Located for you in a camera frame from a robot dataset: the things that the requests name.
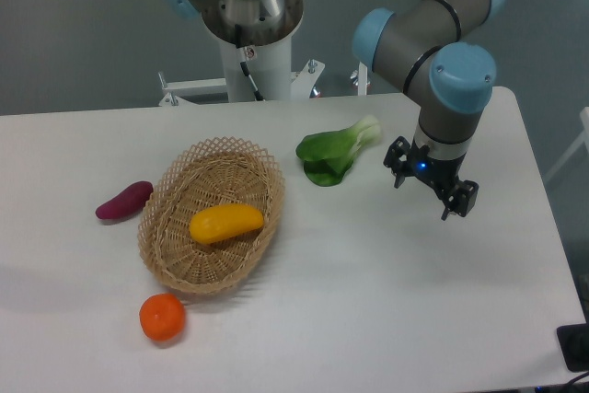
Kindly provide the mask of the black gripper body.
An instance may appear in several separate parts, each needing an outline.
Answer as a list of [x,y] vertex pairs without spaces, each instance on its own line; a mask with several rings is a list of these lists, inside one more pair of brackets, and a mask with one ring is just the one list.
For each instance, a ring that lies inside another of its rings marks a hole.
[[407,157],[409,171],[438,197],[455,197],[461,186],[458,171],[465,155],[466,143],[445,144],[415,136]]

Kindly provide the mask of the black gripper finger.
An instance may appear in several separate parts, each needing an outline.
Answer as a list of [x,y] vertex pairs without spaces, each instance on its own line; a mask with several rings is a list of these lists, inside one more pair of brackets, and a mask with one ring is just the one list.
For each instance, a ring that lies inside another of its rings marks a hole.
[[445,221],[450,214],[466,217],[474,207],[479,191],[479,184],[471,180],[460,180],[443,193],[444,210],[441,219]]
[[411,145],[402,136],[398,137],[388,148],[383,164],[394,176],[394,188],[398,189],[405,178],[412,176],[410,164]]

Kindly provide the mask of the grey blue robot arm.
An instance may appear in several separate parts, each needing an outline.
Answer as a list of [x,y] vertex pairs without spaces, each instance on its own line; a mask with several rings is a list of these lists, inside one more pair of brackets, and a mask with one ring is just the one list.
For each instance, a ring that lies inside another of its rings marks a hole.
[[[479,187],[458,171],[490,101],[496,64],[464,42],[505,0],[420,0],[411,11],[384,8],[357,26],[352,51],[420,109],[411,140],[397,139],[385,166],[397,184],[414,177],[432,189],[447,214],[467,215]],[[272,58],[288,45],[303,17],[302,0],[167,0],[178,15],[200,17],[225,52],[228,95],[235,101],[293,96],[291,58]]]

